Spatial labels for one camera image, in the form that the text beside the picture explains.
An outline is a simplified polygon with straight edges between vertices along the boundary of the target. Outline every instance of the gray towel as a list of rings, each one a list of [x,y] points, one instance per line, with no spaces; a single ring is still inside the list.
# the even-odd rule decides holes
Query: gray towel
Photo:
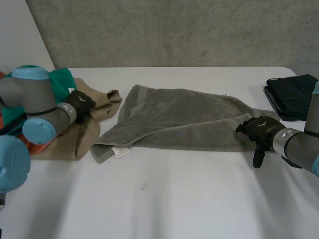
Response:
[[[135,85],[120,110],[117,125],[98,139],[91,152],[102,163],[114,155],[113,146],[250,151],[255,144],[235,129],[258,116],[279,120],[275,112],[253,109],[231,96]]]

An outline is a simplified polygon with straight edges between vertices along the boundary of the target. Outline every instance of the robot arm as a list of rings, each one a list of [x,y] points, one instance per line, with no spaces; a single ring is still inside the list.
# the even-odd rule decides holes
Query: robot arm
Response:
[[[303,168],[319,177],[319,82],[315,90],[304,132],[285,128],[271,117],[252,118],[238,126],[236,132],[256,141],[254,167],[261,166],[265,151],[273,148],[292,167]]]
[[[20,68],[0,80],[0,108],[23,106],[27,115],[22,132],[33,144],[47,144],[93,108],[95,102],[80,91],[66,102],[56,103],[47,70]],[[30,155],[24,143],[10,135],[0,136],[0,209],[5,194],[19,188],[30,171]]]
[[[34,144],[46,144],[66,130],[77,118],[67,102],[56,104],[47,70],[20,68],[0,81],[0,107],[23,106],[28,117],[22,132]]]

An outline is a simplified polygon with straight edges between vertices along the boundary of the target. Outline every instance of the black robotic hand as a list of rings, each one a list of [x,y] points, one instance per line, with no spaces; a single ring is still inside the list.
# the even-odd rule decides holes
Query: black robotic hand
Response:
[[[91,97],[78,90],[73,91],[66,98],[66,102],[72,105],[76,110],[77,117],[75,122],[77,124],[83,123],[84,116],[95,106],[95,101],[93,101]]]
[[[254,168],[261,167],[265,151],[269,151],[272,148],[276,133],[284,128],[281,123],[269,116],[251,118],[237,127],[236,133],[241,132],[247,135],[251,141],[256,142],[256,151],[253,159]]]

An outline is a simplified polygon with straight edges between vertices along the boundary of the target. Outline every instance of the white label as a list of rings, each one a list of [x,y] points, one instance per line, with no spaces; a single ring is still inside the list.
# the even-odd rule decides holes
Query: white label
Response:
[[[75,91],[74,88],[69,88],[69,93],[72,93],[73,91]]]
[[[121,158],[125,154],[129,153],[129,149],[128,148],[121,148],[121,147],[113,146],[111,149],[115,153],[116,158]]]

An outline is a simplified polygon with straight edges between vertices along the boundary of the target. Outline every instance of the beige cloth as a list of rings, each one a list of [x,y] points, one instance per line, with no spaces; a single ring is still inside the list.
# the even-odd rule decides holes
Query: beige cloth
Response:
[[[76,87],[96,102],[83,124],[73,123],[66,134],[57,137],[53,143],[32,159],[78,160],[81,159],[98,139],[99,122],[112,116],[120,106],[121,98],[117,90],[102,93],[90,88],[82,79],[74,78]]]

